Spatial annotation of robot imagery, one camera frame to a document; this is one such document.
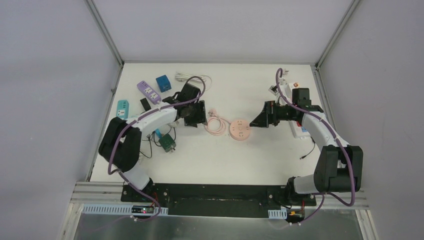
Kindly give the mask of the pink round power strip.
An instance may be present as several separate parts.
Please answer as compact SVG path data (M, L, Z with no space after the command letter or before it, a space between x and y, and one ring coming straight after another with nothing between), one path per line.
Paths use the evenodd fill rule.
M236 119L229 125L229 134L236 141L245 141L251 134L250 123L244 119Z

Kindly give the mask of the green patterned cube adapter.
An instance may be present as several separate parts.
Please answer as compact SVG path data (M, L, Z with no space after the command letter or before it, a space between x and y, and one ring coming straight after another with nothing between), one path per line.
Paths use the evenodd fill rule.
M175 150L176 142L169 134L163 135L158 142L166 153Z

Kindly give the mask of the light blue plug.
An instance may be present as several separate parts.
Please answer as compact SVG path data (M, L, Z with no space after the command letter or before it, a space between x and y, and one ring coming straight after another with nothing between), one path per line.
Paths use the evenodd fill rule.
M161 139L164 136L158 128L154 132L159 139Z

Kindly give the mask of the dark blue cube adapter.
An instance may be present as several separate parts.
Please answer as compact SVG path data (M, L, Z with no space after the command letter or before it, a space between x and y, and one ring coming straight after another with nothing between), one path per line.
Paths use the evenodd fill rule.
M167 92L172 89L170 80L166 75L159 76L155 80L161 93Z

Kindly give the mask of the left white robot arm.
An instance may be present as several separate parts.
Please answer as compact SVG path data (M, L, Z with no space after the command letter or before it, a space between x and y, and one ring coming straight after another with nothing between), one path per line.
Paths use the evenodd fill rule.
M114 173L112 167L115 167L124 181L134 186L133 195L140 202L149 201L153 195L148 185L151 178L138 166L142 139L179 119L189 127L206 124L205 102L200 99L204 92L185 83L180 91L164 98L155 108L127 120L116 116L109 122L98 153L107 161L108 173Z

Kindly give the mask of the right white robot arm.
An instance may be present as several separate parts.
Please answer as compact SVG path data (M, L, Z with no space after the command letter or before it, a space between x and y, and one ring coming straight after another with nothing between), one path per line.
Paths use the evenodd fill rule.
M293 89L292 101L286 105L274 100L266 101L260 114L249 125L267 128L277 126L281 121L300 123L320 151L312 174L289 180L291 187L283 192L288 204L298 204L305 194L356 193L360 190L363 150L336 133L321 107L312 104L308 88Z

